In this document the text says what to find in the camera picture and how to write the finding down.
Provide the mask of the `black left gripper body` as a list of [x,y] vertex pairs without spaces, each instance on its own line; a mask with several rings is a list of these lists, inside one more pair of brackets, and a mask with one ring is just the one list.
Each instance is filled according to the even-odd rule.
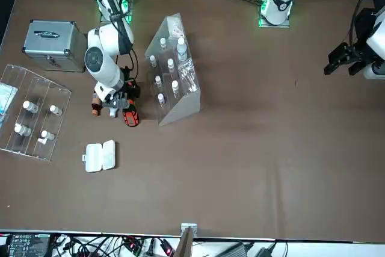
[[363,8],[353,21],[348,45],[349,61],[369,61],[375,57],[375,52],[367,44],[376,20],[373,8]]

